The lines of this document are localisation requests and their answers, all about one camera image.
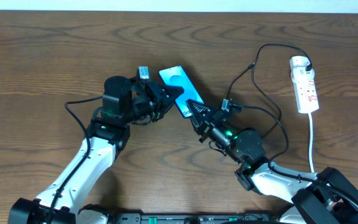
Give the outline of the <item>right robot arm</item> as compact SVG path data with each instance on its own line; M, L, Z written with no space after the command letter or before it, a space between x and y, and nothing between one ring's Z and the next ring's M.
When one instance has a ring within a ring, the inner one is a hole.
M358 223L358 190L339 170L300 172L277 165L265 155L258 131L235 131L226 123L243 109L231 100L225 99L220 109L195 100L186 103L200 142L209 139L216 151L240 164L235 175L244 189L292 204L279 222Z

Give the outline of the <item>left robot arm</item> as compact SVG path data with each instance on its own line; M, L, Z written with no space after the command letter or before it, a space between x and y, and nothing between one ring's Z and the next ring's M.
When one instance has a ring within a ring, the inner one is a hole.
M84 140L59 177L35 199L19 198L9 212L9 223L77 223L81 206L101 174L117 159L130 137L130 125L145 118L156 122L184 92L144 78L114 76L104 83L102 105L88 126Z

